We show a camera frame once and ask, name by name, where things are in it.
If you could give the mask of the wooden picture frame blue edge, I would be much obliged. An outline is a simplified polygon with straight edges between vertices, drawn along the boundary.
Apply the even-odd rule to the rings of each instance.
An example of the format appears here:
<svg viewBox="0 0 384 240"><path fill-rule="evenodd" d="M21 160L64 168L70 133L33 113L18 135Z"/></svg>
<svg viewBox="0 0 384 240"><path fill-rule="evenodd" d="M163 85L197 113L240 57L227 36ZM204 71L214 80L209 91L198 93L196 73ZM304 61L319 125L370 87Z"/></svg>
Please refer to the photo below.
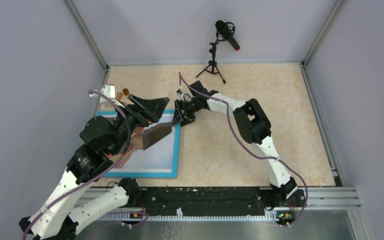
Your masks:
<svg viewBox="0 0 384 240"><path fill-rule="evenodd" d="M137 127L132 133L128 152L120 164L104 175L105 178L172 178L178 175L180 152L180 126L171 128L171 133L146 147L145 139L137 138L157 126Z"/></svg>

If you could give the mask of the hot air balloon photo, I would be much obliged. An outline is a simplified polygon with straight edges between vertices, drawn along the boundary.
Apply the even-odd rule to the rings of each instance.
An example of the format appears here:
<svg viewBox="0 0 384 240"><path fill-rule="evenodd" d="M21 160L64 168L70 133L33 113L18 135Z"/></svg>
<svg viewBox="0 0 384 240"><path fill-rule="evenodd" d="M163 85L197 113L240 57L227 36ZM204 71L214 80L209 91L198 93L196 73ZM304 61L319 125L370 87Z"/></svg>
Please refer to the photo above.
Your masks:
<svg viewBox="0 0 384 240"><path fill-rule="evenodd" d="M167 133L174 115L165 110L161 119L148 127L137 127L132 134L128 152L110 174L119 177L151 178L171 175L176 168L179 128Z"/></svg>

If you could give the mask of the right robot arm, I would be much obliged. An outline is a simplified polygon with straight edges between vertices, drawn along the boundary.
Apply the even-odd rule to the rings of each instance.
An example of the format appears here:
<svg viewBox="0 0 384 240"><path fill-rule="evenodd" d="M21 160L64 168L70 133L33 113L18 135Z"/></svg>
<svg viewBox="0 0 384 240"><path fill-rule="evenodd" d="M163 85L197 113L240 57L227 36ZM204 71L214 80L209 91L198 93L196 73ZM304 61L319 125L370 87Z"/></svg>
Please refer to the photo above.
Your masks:
<svg viewBox="0 0 384 240"><path fill-rule="evenodd" d="M294 198L298 185L293 175L296 171L281 160L272 138L271 122L259 102L228 97L217 90L208 91L198 80L188 85L190 93L178 86L172 125L181 127L196 120L201 110L225 114L229 128L241 147L252 157L262 160L273 190L273 200L279 206L287 206Z"/></svg>

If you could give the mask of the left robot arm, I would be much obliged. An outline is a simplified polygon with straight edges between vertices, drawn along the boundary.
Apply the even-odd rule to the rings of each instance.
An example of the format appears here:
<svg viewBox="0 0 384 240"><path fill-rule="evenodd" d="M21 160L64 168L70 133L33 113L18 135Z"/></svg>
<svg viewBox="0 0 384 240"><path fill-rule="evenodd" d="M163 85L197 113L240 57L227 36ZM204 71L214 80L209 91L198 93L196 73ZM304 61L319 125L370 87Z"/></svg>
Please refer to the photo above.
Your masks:
<svg viewBox="0 0 384 240"><path fill-rule="evenodd" d="M133 94L129 104L117 103L117 117L91 118L80 133L83 144L74 152L57 186L43 206L19 221L23 236L36 240L73 240L88 225L123 206L141 204L141 188L133 178L123 178L103 195L76 206L83 194L117 165L111 156L123 157L133 131L157 123L169 103L168 97L143 99Z"/></svg>

